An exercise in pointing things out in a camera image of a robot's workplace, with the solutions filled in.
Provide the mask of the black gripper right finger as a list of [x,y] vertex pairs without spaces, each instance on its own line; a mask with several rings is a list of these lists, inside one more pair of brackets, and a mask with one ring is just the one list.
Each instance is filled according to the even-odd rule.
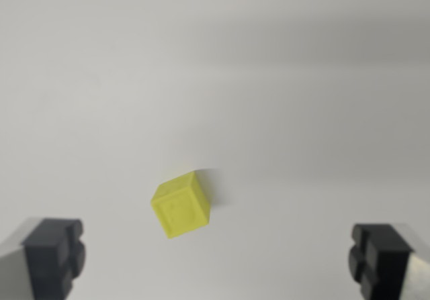
[[348,266],[366,300],[429,299],[429,243],[410,226],[357,223]]

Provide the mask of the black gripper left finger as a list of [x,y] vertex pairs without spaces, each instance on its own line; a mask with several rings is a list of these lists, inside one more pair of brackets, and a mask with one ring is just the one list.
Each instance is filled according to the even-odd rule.
[[85,266],[80,219],[30,217],[1,240],[2,299],[66,299]]

